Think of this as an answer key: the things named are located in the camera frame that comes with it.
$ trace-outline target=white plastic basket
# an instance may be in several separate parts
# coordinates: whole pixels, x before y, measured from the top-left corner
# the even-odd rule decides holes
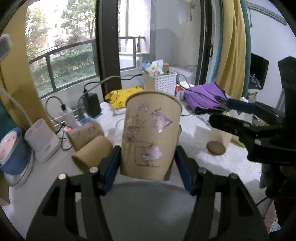
[[[145,90],[158,90],[175,95],[177,73],[170,71],[170,74],[151,77],[145,71],[144,74],[144,88]]]

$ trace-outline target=black charger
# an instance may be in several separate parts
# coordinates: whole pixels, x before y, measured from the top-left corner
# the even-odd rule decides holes
[[[88,116],[95,118],[102,112],[98,95],[96,93],[86,93],[82,97],[82,102]]]

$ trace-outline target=screw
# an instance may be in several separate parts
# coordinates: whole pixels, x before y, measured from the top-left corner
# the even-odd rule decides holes
[[[65,173],[61,173],[61,174],[59,175],[59,179],[60,179],[60,180],[64,180],[64,179],[66,179],[66,177],[67,177],[67,174],[65,174]]]
[[[254,142],[255,142],[256,145],[261,146],[261,141],[259,139],[255,139]]]
[[[91,167],[90,169],[89,169],[89,171],[91,172],[91,173],[97,173],[98,172],[98,168],[97,167]]]
[[[201,167],[201,168],[198,169],[198,172],[200,174],[206,174],[207,173],[207,169],[205,169],[204,167]]]
[[[238,179],[238,178],[239,178],[239,176],[236,175],[235,173],[231,173],[231,174],[230,174],[230,177],[231,177],[232,179]]]

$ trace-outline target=metal railing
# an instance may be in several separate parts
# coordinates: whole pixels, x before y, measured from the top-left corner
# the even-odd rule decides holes
[[[133,66],[130,67],[131,68],[136,68],[137,66],[137,60],[136,60],[136,53],[137,51],[139,50],[139,40],[140,39],[145,39],[145,37],[141,37],[141,36],[138,36],[138,37],[118,37],[119,40],[121,39],[132,39],[133,40]],[[69,82],[69,83],[65,83],[64,85],[62,85],[61,87],[57,87],[56,85],[56,82],[55,82],[55,78],[54,78],[54,73],[53,73],[53,69],[52,69],[52,65],[51,65],[51,58],[50,56],[51,55],[54,55],[54,54],[57,54],[57,53],[61,53],[62,51],[64,50],[67,50],[67,49],[70,49],[70,48],[73,48],[73,47],[77,47],[77,46],[82,46],[82,45],[87,45],[87,44],[91,44],[92,46],[92,53],[93,53],[93,57],[94,57],[94,69],[95,69],[95,75],[92,75],[92,76],[89,76],[87,78],[82,78],[82,79],[79,79],[77,81],[73,81],[73,82]],[[83,81],[86,81],[86,80],[89,80],[91,78],[95,78],[95,77],[98,77],[99,76],[99,66],[98,66],[98,56],[97,56],[97,52],[96,52],[96,40],[95,39],[90,39],[90,40],[86,40],[86,41],[83,41],[83,42],[78,42],[78,43],[75,43],[75,44],[70,44],[70,45],[66,45],[66,46],[63,46],[61,48],[57,48],[57,49],[54,49],[54,50],[51,50],[47,53],[44,53],[40,56],[38,56],[37,58],[33,59],[33,60],[30,60],[29,61],[29,64],[33,64],[41,59],[45,58],[46,60],[46,65],[47,65],[47,71],[48,71],[48,75],[49,75],[49,78],[50,78],[50,83],[51,83],[51,87],[52,87],[52,91],[46,93],[46,94],[42,94],[40,97],[46,97],[54,92],[58,92],[62,89],[65,89],[69,86],[72,86],[72,85],[75,85],[77,83],[80,83],[80,82],[83,82]]]

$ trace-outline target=green hedge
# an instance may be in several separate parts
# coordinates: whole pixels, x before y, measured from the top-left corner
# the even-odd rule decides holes
[[[69,76],[73,77],[73,74],[79,72],[81,69],[94,67],[93,51],[92,48],[88,48],[67,53],[64,56],[55,58],[50,63],[55,80],[63,77],[69,79]],[[50,82],[47,64],[40,64],[37,68],[32,69],[31,75],[36,87]]]

